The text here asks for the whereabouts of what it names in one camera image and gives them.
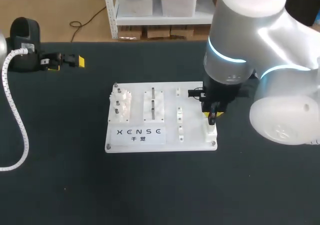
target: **white acrylic board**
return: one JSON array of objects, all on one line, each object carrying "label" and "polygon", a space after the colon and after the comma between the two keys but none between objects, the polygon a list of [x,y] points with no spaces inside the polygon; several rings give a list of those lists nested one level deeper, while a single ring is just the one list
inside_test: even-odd
[{"label": "white acrylic board", "polygon": [[[188,90],[202,82],[121,83],[131,94],[129,119],[115,122],[115,102],[110,105],[105,151],[107,153],[214,151],[217,129],[206,133],[208,120],[201,103]],[[152,88],[155,117],[152,119]]]}]

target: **black tabletop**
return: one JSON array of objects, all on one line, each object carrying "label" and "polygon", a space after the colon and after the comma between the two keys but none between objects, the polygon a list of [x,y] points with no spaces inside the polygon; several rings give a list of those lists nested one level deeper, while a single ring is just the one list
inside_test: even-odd
[{"label": "black tabletop", "polygon": [[[217,151],[106,154],[112,84],[201,81],[204,42],[47,43],[85,69],[9,73],[30,151],[0,173],[1,225],[318,225],[320,146],[285,146],[249,121],[252,94],[219,119]],[[23,152],[0,92],[0,166]]]}]

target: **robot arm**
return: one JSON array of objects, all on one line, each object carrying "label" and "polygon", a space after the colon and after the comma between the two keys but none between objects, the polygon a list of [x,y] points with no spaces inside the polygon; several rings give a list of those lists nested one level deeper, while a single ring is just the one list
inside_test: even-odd
[{"label": "robot arm", "polygon": [[255,70],[260,84],[252,126],[269,140],[299,145],[320,137],[320,33],[292,18],[285,3],[218,0],[204,58],[202,111],[224,112],[232,99],[220,94],[237,96]]}]

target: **black device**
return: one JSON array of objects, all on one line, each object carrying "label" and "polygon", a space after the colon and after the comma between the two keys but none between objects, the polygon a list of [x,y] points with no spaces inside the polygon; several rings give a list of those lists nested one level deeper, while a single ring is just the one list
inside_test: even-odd
[{"label": "black device", "polygon": [[63,64],[79,67],[79,58],[74,54],[43,53],[40,42],[40,26],[32,19],[19,17],[10,28],[10,37],[6,38],[8,53],[12,50],[26,48],[29,53],[16,56],[9,65],[9,71],[35,72],[39,70],[59,70]]}]

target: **metal peg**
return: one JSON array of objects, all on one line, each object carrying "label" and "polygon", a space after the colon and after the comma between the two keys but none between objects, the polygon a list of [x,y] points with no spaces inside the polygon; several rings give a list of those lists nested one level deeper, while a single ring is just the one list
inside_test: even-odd
[{"label": "metal peg", "polygon": [[152,120],[156,119],[156,115],[155,115],[155,109],[151,108],[151,113],[152,113]]},{"label": "metal peg", "polygon": [[152,99],[155,99],[155,88],[152,88]]}]

